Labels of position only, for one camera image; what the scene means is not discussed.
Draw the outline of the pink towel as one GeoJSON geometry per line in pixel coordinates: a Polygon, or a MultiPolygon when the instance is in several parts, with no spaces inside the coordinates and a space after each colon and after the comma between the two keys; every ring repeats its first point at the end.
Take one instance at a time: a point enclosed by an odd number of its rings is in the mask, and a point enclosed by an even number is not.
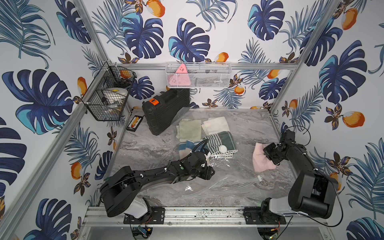
{"type": "Polygon", "coordinates": [[[263,145],[261,143],[256,143],[255,149],[253,152],[252,162],[254,171],[256,173],[261,173],[267,170],[276,169],[276,165],[272,161],[270,161],[264,153],[264,147],[267,145],[263,145]]]}

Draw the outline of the cream and teal towel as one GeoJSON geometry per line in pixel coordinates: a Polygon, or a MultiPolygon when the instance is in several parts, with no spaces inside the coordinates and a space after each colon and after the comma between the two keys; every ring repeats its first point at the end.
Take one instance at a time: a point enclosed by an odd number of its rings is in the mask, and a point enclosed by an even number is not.
{"type": "Polygon", "coordinates": [[[179,144],[179,159],[187,157],[191,152],[199,152],[203,147],[203,144],[199,145],[199,143],[187,140],[185,143],[179,144]]]}

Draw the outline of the green striped towel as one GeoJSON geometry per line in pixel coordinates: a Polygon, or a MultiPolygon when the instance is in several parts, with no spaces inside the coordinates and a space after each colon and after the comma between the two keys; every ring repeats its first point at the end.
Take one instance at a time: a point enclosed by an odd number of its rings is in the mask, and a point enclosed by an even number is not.
{"type": "Polygon", "coordinates": [[[218,134],[208,135],[203,140],[209,140],[206,148],[213,158],[232,159],[233,155],[238,152],[236,142],[231,132],[221,132],[218,134]],[[228,151],[225,154],[219,152],[219,146],[225,145],[228,151]]]}

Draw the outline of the clear plastic vacuum bag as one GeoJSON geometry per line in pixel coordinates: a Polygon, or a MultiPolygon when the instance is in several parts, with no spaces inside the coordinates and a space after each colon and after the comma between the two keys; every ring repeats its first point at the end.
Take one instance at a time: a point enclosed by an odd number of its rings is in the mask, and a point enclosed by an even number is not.
{"type": "Polygon", "coordinates": [[[210,158],[215,170],[211,180],[195,179],[167,186],[161,200],[168,207],[257,206],[266,198],[285,197],[294,181],[288,163],[262,171],[253,166],[256,144],[277,142],[270,114],[266,110],[192,110],[184,119],[207,121],[224,117],[237,146],[231,158],[210,158]]]}

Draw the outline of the white towel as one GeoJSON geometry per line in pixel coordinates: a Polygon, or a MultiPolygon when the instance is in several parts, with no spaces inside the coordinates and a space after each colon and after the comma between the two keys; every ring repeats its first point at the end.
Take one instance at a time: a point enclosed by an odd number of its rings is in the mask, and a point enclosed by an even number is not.
{"type": "Polygon", "coordinates": [[[221,132],[229,132],[230,128],[225,117],[210,118],[204,121],[202,129],[206,135],[218,134],[221,132]]]}

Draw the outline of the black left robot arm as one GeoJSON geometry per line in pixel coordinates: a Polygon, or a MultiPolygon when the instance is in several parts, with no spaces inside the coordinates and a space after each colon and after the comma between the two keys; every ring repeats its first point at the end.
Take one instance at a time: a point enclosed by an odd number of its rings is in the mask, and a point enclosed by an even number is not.
{"type": "Polygon", "coordinates": [[[104,203],[107,216],[112,218],[122,213],[136,219],[150,212],[149,204],[137,198],[142,190],[164,185],[188,182],[196,178],[210,180],[215,174],[209,166],[209,140],[198,143],[184,158],[171,161],[157,169],[134,171],[129,166],[118,170],[101,186],[101,201],[104,203]]]}

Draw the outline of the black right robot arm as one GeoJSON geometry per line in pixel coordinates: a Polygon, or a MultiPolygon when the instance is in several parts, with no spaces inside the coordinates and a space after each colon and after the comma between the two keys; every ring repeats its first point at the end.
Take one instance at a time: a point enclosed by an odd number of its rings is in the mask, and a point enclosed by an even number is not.
{"type": "Polygon", "coordinates": [[[263,157],[275,166],[282,161],[290,162],[298,171],[288,195],[283,198],[267,198],[262,202],[261,221],[285,223],[284,216],[303,216],[320,223],[328,219],[335,203],[340,203],[338,182],[326,176],[309,157],[306,146],[295,140],[290,127],[282,131],[280,141],[263,148],[263,157]]]}

